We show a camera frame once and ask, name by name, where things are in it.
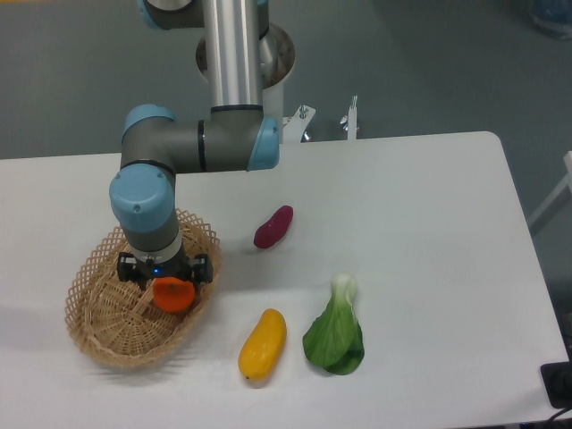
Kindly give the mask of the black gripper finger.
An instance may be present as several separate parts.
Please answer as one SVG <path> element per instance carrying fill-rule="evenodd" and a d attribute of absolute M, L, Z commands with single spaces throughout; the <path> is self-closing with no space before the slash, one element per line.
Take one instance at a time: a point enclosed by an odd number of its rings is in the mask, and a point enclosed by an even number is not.
<path fill-rule="evenodd" d="M 138 259 L 131 253 L 120 252 L 116 271 L 121 282 L 134 282 L 140 290 L 147 289 L 147 277 L 138 265 Z"/>
<path fill-rule="evenodd" d="M 206 284 L 210 284 L 214 278 L 214 268 L 208 254 L 198 254 L 189 261 L 190 281 L 193 283 L 195 293 L 198 296 Z"/>

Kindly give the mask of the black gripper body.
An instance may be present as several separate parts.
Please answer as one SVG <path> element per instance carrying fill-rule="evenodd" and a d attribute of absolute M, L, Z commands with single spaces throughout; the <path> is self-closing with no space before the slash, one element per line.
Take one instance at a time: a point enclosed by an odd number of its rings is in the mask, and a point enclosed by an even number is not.
<path fill-rule="evenodd" d="M 139 282 L 167 277 L 190 281 L 192 277 L 189 258 L 182 249 L 174 257 L 163 262 L 141 261 L 136 258 L 136 267 L 139 270 Z"/>

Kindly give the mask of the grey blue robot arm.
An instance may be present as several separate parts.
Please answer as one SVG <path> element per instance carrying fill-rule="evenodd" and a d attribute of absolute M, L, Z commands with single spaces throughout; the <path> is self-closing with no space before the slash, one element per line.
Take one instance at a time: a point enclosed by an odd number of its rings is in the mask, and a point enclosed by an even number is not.
<path fill-rule="evenodd" d="M 270 22 L 265 1 L 141 1 L 139 12 L 155 29 L 205 32 L 210 116 L 183 123 L 158 105 L 127 115 L 119 172 L 109 196 L 130 245 L 117 274 L 140 288 L 173 277 L 210 283 L 209 256 L 189 256 L 175 210 L 176 178 L 184 173 L 256 171 L 279 161 L 282 120 L 265 112 L 261 46 Z"/>

